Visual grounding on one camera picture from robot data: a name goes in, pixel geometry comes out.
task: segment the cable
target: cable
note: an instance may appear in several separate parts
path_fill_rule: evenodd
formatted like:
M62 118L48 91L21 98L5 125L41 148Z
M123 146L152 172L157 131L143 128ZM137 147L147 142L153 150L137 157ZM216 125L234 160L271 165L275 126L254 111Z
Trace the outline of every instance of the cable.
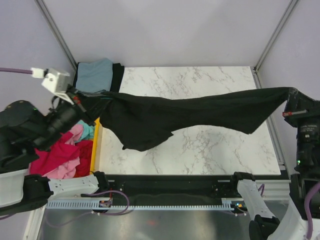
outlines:
M311 239L312 233L314 230L314 223L312 222L312 215L311 215L311 211L310 211L310 202L311 202L311 199L314 197L314 195L316 193L318 193L319 191L320 191L320 182L318 182L316 185L314 185L309 190L309 192L307 193L307 195L305 196L305 199L304 199L304 210L305 210L306 218L308 221L308 229L307 229L305 237L308 240Z
M117 190L109 190L109 191L103 191L103 192L99 192L99 193L92 193L92 194L85 194L87 196L99 196L99 195L103 195L103 194L109 194L109 193L116 193L116 194L120 194L122 196L125 197L126 199L126 207L124 210L120 211L120 212L116 212L116 213L100 213L100 215L106 215L106 216L118 216L121 215L123 213L125 213L129 206L130 206L130 201L127 195L125 195L122 191L117 191Z
M125 195L122 191L109 190L109 191L103 191L103 192L91 193L91 194L84 194L84 195L86 195L86 196L99 196L99 195L104 195L104 194L109 194L109 193L116 193L116 194L120 194L120 195L122 195L122 196L125 197L125 199L126 199L126 207L125 207L124 210L122 210L122 211L120 211L120 212L116 212L116 213L94 212L94 211L92 210L92 211L84 212L84 213L80 214L79 216L77 216L77 217L75 217L75 218L73 218L73 219L71 219L71 220L69 220L69 221L67 221L67 222L64 222L64 223L61 223L61 224L57 224L57 225L50 223L50 222L48 221L47 216L45 216L45 222L46 222L46 224L48 224L51 228L57 229L57 228L61 228L61 227L65 226L65 225L67 225L67 224L69 224L69 223L71 223L71 222L73 222L73 221L75 221L75 220L78 220L78 219L80 219L80 218L82 218L82 217L84 217L84 216L86 216L86 215L89 215L89 214L97 214L97 215L105 215L105 216L119 216L119 215L124 214L124 213L128 210L128 208L129 208L129 206L130 206L130 201L129 201L128 196Z
M61 99L61 98L59 98L58 96L53 96L52 98L51 98L51 106L52 106L52 111L56 111L56 107L55 107L55 101L56 101L56 99Z
M46 215L46 216L45 216L45 222L46 222L46 224L48 224L49 227L54 228L54 229L58 229L58 228L61 228L61 227L65 226L65 225L67 225L67 224L69 224L69 223L71 223L71 222L73 222L73 221L75 221L75 220L78 220L78 219L80 219L80 218L82 218L82 217L84 217L84 216L86 216L86 215L89 215L89 214L92 214L92 212L91 212L91 211L87 211L87 212L85 212L85 213L80 214L79 216L74 217L73 219L71 219L71 220L69 220L69 221L66 221L66 222L64 222L64 223L57 224L57 225L50 223L50 222L48 221L48 217L47 217L47 215Z
M110 198L111 205L112 205L112 202L113 202L113 200L112 200L112 192L110 192L109 198ZM105 214L105 213L108 212L108 211L109 211L109 209L102 211L102 213Z
M261 191L261 197L263 196L263 194L264 194L264 192L265 192L265 184L264 183L262 183L261 184L261 186L258 188L258 191L260 191L262 189L262 191Z
M242 210L242 209L240 209L240 207L236 207L239 211L241 211L241 212L243 212L243 213L247 213L248 211L245 211L245 210Z
M13 215L15 215L15 213L9 214L7 216L2 216L2 217L0 217L0 220L8 219L8 218L12 217Z
M6 68L6 67L0 67L0 72L6 72L6 73L16 73L16 74L33 74L32 70L24 70L24 69L17 69L17 68Z

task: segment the red garment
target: red garment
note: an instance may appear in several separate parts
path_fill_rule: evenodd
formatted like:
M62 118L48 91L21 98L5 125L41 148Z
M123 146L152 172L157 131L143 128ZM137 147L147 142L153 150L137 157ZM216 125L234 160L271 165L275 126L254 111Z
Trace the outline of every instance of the red garment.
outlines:
M84 177L90 174L90 163L93 141L82 140L75 145L80 148L80 165L75 167L75 176Z
M73 134L71 132L65 133L51 146L51 151L38 151L36 149L35 153L39 156L39 159L30 164L30 174L40 174L43 176L60 165L79 157L80 149L78 146L65 144L72 137Z

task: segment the black pants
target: black pants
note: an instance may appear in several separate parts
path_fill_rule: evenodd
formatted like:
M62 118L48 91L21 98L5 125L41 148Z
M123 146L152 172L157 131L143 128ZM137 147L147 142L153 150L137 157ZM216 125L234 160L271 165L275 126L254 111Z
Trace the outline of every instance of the black pants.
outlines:
M107 102L100 123L115 133L123 149L138 151L163 143L175 130L195 125L251 134L287 100L289 89L264 88L178 100L105 92Z

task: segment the light blue garment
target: light blue garment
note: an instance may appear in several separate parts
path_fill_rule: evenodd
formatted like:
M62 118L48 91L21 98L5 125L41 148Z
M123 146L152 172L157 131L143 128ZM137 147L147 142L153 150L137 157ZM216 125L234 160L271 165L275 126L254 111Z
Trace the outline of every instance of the light blue garment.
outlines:
M80 142L81 140L88 140L88 139L93 139L95 136L95 127L94 126L89 126L86 124L84 121L80 120L77 124L81 124L83 126L83 133L81 137L79 138L76 143Z
M112 61L104 58L92 63L79 63L75 87L83 92L109 91L112 82Z

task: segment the light purple wall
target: light purple wall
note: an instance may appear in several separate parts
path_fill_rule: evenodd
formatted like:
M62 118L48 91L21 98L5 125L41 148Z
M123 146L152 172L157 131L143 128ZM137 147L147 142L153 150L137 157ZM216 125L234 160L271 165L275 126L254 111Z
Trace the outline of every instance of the light purple wall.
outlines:
M300 1L259 71L263 87L296 87L320 100L320 1ZM287 165L296 165L296 128L274 114Z
M33 0L5 0L0 6L0 67L56 67L71 71L58 42ZM41 80L0 72L0 111L16 100L28 100L46 113L51 95ZM0 221L0 239L20 240L29 213Z
M78 62L253 66L290 0L44 0Z

